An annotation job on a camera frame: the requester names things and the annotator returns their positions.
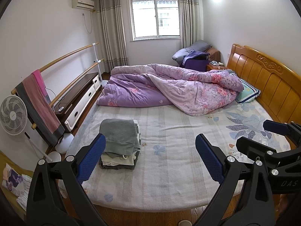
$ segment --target electric fan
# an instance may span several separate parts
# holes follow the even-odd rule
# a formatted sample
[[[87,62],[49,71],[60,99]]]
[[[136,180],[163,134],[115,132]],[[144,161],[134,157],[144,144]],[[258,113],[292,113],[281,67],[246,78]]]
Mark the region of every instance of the electric fan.
[[[6,97],[0,106],[0,122],[1,126],[10,135],[18,135],[22,133],[27,123],[27,110],[21,98],[16,95]],[[61,161],[61,155],[54,151],[46,155],[40,148],[30,140],[29,135],[24,132],[31,145],[46,157],[48,162]]]

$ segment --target bedside table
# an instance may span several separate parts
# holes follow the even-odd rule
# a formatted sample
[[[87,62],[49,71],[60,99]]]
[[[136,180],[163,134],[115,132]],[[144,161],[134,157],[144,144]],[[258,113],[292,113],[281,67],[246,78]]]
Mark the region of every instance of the bedside table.
[[[207,71],[210,71],[212,69],[217,69],[217,70],[219,70],[219,69],[227,69],[227,67],[226,66],[215,66],[213,64],[208,64],[207,65]]]

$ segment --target comforter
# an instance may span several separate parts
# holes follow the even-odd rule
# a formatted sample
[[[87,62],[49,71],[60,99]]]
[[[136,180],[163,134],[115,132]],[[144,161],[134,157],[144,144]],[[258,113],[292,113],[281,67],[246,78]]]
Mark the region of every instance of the comforter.
[[[149,64],[120,66],[97,104],[154,107],[174,104],[191,116],[205,115],[235,100],[243,85],[227,71],[197,72],[175,66]]]

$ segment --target wooden floor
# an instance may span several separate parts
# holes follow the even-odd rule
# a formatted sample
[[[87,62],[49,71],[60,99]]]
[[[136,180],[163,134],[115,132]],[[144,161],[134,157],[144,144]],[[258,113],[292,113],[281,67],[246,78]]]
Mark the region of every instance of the wooden floor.
[[[102,78],[104,80],[109,80],[109,77],[109,73],[102,74]],[[95,103],[100,93],[101,91],[97,92],[97,94],[94,96],[95,99],[93,98],[91,104],[89,104],[89,106],[82,114],[82,121],[80,121],[78,127],[72,131],[73,135],[76,134],[78,128],[87,116],[89,110]],[[235,206],[238,202],[238,199],[239,195],[232,198],[223,218],[227,218],[232,215]],[[274,196],[275,209],[278,203],[279,196]],[[78,218],[69,199],[64,199],[64,205],[69,215]],[[189,220],[192,223],[194,223],[206,208],[205,206],[203,206],[185,211],[149,213],[114,210],[99,205],[95,205],[95,207],[100,213],[100,215],[103,217],[103,219],[107,222],[107,224],[109,224],[109,226],[177,226],[178,222],[181,220]]]

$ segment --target window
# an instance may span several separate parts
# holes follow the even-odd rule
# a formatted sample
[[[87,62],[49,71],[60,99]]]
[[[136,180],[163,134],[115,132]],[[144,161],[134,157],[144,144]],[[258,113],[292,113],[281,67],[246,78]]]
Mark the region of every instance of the window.
[[[131,0],[134,40],[180,37],[178,0]]]

